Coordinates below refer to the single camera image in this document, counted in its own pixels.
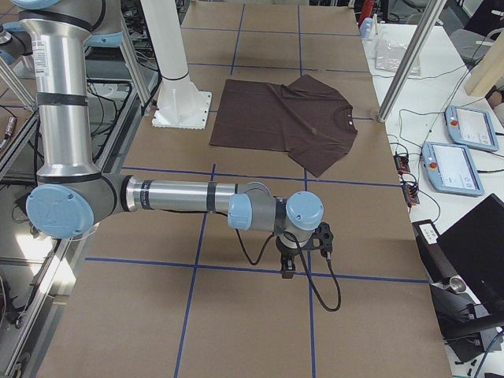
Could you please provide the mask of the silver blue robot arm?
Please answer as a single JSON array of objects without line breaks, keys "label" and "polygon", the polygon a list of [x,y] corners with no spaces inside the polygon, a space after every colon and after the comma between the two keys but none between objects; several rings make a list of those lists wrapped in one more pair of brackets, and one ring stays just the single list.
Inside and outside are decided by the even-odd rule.
[{"label": "silver blue robot arm", "polygon": [[19,1],[20,26],[31,37],[43,166],[28,196],[29,220],[43,233],[70,239],[116,213],[139,209],[217,213],[236,232],[267,232],[285,278],[308,250],[325,257],[332,245],[324,207],[313,193],[275,197],[261,183],[141,180],[104,173],[93,161],[84,48],[95,38],[124,41],[118,1]]}]

